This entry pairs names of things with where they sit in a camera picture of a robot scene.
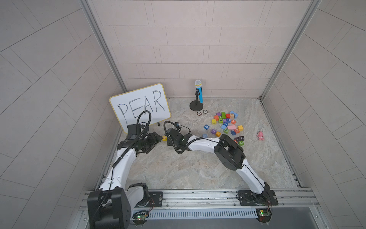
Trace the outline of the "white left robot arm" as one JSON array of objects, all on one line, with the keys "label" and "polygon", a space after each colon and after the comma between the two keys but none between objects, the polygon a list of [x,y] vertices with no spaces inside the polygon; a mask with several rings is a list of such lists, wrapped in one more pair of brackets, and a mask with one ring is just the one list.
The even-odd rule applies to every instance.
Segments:
[{"label": "white left robot arm", "polygon": [[111,171],[99,189],[88,196],[91,229],[126,229],[130,225],[133,208],[150,204],[145,183],[126,187],[126,182],[137,155],[149,153],[162,139],[156,132],[150,133],[147,125],[128,126],[126,139],[117,146]]}]

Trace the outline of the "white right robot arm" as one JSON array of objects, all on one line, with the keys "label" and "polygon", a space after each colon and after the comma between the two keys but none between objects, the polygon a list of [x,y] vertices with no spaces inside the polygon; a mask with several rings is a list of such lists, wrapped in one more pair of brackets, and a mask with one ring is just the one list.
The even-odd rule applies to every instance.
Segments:
[{"label": "white right robot arm", "polygon": [[185,151],[204,151],[213,153],[228,170],[235,171],[249,186],[248,191],[239,191],[237,198],[248,204],[259,206],[273,205],[269,185],[251,168],[243,148],[228,135],[216,138],[198,137],[187,133],[181,134],[182,126],[177,122],[165,121],[163,124],[167,145],[172,146],[177,154]]}]

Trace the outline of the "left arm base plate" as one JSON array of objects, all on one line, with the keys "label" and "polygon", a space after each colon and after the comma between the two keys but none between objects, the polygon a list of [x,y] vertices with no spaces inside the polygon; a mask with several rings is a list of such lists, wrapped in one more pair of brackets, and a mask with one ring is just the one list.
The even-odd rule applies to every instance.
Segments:
[{"label": "left arm base plate", "polygon": [[141,208],[156,208],[161,207],[163,203],[163,192],[150,191],[149,194],[144,194],[143,203]]}]

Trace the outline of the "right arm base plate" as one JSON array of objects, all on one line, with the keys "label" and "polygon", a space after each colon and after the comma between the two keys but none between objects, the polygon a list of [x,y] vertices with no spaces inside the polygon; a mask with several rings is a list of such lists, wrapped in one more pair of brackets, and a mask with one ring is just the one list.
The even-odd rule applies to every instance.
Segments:
[{"label": "right arm base plate", "polygon": [[241,206],[277,206],[278,200],[273,190],[264,191],[263,194],[256,194],[249,190],[237,192],[236,199]]}]

